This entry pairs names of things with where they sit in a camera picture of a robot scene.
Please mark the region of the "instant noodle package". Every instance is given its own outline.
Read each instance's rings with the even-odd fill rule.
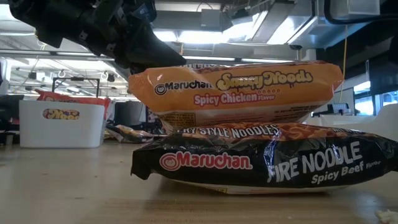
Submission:
[[[129,90],[169,132],[133,152],[131,174],[227,194],[318,192],[380,177],[398,143],[301,124],[342,82],[325,62],[150,68]]]
[[[325,62],[149,68],[129,91],[168,132],[240,121],[299,122],[329,102],[343,75]]]

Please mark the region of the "white plastic bin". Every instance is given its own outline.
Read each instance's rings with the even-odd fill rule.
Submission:
[[[43,115],[46,109],[75,110],[79,115],[78,119],[48,119]],[[98,147],[101,144],[103,119],[104,106],[101,105],[21,100],[21,147]]]

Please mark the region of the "yellow wire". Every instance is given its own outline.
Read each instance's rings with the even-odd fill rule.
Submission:
[[[341,103],[341,97],[343,96],[343,88],[344,88],[344,81],[346,77],[346,58],[347,58],[347,30],[348,26],[346,25],[346,32],[345,32],[345,39],[344,39],[344,57],[343,57],[343,83],[341,84],[341,90],[340,90],[340,101]]]

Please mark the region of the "table surface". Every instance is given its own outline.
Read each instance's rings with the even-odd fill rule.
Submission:
[[[133,144],[0,149],[0,223],[377,223],[398,211],[398,172],[322,194],[225,195],[130,176]]]

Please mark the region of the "maruchan logo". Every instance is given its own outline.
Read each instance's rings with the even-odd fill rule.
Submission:
[[[210,83],[198,80],[192,82],[168,82],[156,85],[155,93],[158,95],[164,95],[166,92],[171,90],[194,90],[204,88],[213,88],[213,86]]]
[[[167,171],[176,171],[181,167],[206,167],[215,169],[246,169],[251,170],[250,158],[247,156],[197,155],[190,152],[166,153],[159,159],[160,166]]]

